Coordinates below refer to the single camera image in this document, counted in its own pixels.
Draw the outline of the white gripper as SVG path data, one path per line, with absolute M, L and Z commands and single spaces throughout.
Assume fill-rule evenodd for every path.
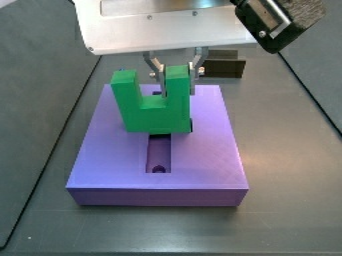
M 153 51 L 197 47 L 189 62 L 195 94 L 206 46 L 253 44 L 256 39 L 227 0 L 74 0 L 86 48 L 97 55 L 145 52 L 150 77 L 167 96 L 165 71 Z

